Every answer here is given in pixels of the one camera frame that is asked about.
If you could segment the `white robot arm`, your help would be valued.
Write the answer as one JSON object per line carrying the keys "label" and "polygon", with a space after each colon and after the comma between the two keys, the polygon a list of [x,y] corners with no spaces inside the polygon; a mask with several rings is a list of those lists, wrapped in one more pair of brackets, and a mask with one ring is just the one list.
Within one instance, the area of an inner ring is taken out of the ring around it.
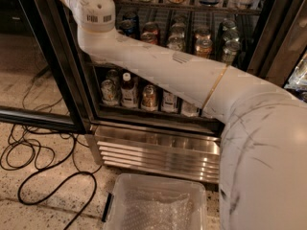
{"label": "white robot arm", "polygon": [[113,0],[63,0],[80,48],[224,124],[223,230],[307,230],[307,104],[237,68],[119,34]]}

